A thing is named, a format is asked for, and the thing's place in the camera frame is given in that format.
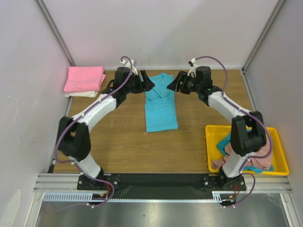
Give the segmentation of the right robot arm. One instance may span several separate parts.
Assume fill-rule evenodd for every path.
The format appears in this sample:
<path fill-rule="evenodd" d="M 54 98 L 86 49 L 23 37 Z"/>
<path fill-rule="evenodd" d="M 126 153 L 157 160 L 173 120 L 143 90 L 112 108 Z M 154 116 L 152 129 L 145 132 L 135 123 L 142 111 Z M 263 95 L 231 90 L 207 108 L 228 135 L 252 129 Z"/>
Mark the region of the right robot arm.
<path fill-rule="evenodd" d="M 167 88 L 187 95 L 197 93 L 201 101 L 231 123 L 232 152 L 227 162 L 219 168 L 217 177 L 220 188 L 231 189 L 239 181 L 248 159 L 267 143 L 262 114 L 259 111 L 248 112 L 242 109 L 219 87 L 214 86 L 208 66 L 198 66 L 189 72 L 180 71 Z"/>

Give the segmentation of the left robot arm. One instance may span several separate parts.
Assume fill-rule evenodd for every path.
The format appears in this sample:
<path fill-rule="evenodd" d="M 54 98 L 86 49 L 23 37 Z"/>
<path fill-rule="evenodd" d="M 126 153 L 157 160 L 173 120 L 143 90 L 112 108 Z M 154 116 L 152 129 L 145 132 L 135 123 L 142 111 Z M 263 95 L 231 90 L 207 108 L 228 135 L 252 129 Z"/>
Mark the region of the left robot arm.
<path fill-rule="evenodd" d="M 147 92 L 154 86 L 145 70 L 137 72 L 127 66 L 119 67 L 114 79 L 91 105 L 73 117 L 60 119 L 55 152 L 61 152 L 76 165 L 88 177 L 87 182 L 93 189 L 100 189 L 104 185 L 104 171 L 90 153 L 91 130 L 108 113 L 117 109 L 128 94 Z"/>

